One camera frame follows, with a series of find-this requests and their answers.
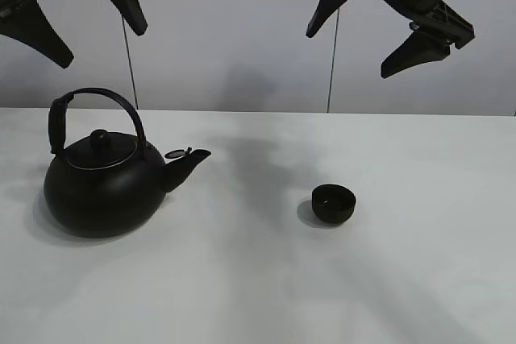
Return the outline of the black cast iron teapot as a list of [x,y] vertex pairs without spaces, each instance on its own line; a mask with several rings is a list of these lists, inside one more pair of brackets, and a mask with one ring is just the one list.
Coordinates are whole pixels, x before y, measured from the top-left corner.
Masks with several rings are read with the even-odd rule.
[[[134,134],[97,129],[67,144],[67,110],[78,94],[118,103]],[[48,113],[48,141],[53,159],[44,178],[44,199],[54,219],[82,238],[111,238],[142,226],[211,155],[192,147],[162,155],[147,140],[135,107],[106,88],[80,88],[55,99]]]

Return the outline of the small black teacup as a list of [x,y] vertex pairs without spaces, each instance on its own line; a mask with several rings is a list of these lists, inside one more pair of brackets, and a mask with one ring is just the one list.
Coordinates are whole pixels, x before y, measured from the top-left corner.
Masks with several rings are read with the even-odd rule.
[[322,184],[311,193],[311,208],[314,215],[328,225],[342,225],[355,211],[356,195],[338,184]]

